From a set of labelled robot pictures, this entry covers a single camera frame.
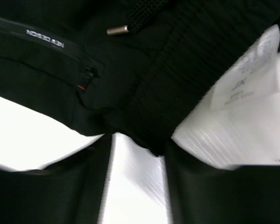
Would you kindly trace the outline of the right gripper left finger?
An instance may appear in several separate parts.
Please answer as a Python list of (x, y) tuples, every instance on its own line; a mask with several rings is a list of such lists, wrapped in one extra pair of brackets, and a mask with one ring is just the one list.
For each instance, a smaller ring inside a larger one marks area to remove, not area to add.
[(0, 224), (96, 224), (112, 136), (44, 169), (0, 168)]

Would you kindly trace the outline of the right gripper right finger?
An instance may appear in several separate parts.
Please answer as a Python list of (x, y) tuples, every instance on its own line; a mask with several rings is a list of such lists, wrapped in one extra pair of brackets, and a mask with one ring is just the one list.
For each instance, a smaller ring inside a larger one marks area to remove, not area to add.
[(280, 166), (213, 168), (173, 141), (165, 145), (175, 224), (280, 224)]

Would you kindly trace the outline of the black shorts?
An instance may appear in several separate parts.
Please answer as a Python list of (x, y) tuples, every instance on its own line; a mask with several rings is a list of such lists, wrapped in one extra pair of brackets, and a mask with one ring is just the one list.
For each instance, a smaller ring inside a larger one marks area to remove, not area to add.
[(0, 0), (0, 97), (162, 155), (272, 25), (280, 0)]

